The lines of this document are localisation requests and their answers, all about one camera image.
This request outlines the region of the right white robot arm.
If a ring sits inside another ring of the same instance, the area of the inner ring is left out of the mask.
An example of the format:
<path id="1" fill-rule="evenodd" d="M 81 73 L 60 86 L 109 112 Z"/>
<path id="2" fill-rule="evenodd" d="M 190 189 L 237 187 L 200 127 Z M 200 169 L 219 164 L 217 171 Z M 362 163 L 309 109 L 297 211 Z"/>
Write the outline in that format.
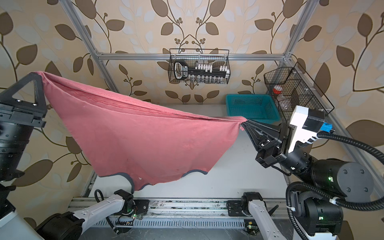
<path id="1" fill-rule="evenodd" d="M 343 209 L 360 212 L 382 210 L 384 200 L 371 201 L 373 178 L 360 164 L 338 159 L 317 160 L 304 148 L 318 139 L 333 140 L 361 149 L 380 162 L 378 149 L 332 132 L 332 125 L 318 117 L 303 123 L 277 126 L 248 120 L 243 123 L 264 168 L 282 166 L 282 173 L 299 180 L 286 189 L 288 217 L 296 236 L 335 237 L 342 228 Z"/>

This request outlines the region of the maroon garment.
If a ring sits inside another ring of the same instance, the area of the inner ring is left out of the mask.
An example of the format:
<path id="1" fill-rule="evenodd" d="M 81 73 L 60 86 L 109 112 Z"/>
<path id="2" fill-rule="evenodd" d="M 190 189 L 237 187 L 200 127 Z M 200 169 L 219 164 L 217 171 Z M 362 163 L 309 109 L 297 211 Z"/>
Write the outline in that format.
<path id="1" fill-rule="evenodd" d="M 235 143 L 244 117 L 207 117 L 39 72 L 44 94 L 100 177 L 135 191 L 207 174 Z"/>

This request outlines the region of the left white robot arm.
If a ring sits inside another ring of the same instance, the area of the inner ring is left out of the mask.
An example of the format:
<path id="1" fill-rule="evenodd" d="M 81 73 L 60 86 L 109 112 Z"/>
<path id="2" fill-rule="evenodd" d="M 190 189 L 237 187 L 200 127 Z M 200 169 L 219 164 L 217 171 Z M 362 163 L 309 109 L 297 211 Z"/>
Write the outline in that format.
<path id="1" fill-rule="evenodd" d="M 35 127 L 44 127 L 47 114 L 42 76 L 29 73 L 1 92 L 1 182 L 25 173 L 17 169 Z M 8 200 L 16 186 L 1 185 L 2 240 L 77 240 L 90 227 L 115 213 L 128 214 L 133 195 L 118 190 L 84 210 L 54 214 L 36 228 L 20 217 Z"/>

